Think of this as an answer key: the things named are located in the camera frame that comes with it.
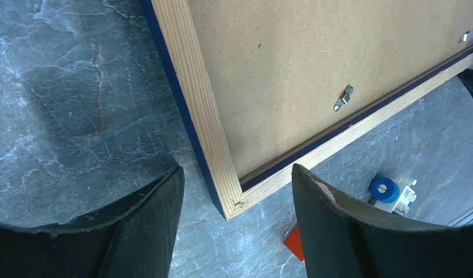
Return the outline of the wooden picture frame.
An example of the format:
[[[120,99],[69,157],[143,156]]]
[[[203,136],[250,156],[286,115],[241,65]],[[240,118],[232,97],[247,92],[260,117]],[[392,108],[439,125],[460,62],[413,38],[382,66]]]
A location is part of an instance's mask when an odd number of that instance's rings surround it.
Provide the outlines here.
[[[473,65],[472,44],[305,140],[273,166],[241,182],[231,160],[188,2],[142,1],[141,5],[206,186],[226,220],[288,184],[295,163],[316,166]]]

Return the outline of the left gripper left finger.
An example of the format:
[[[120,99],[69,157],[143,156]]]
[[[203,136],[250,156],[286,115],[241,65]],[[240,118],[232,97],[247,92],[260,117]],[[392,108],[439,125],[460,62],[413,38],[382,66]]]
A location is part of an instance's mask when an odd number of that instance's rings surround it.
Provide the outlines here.
[[[184,170],[65,224],[0,223],[0,277],[168,277]]]

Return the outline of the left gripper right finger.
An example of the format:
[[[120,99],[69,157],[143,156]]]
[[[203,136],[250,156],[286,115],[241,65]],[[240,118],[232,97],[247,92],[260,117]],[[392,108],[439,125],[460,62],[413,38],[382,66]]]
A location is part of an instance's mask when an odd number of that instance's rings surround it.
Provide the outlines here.
[[[449,227],[375,208],[292,167],[308,277],[473,277],[473,224]]]

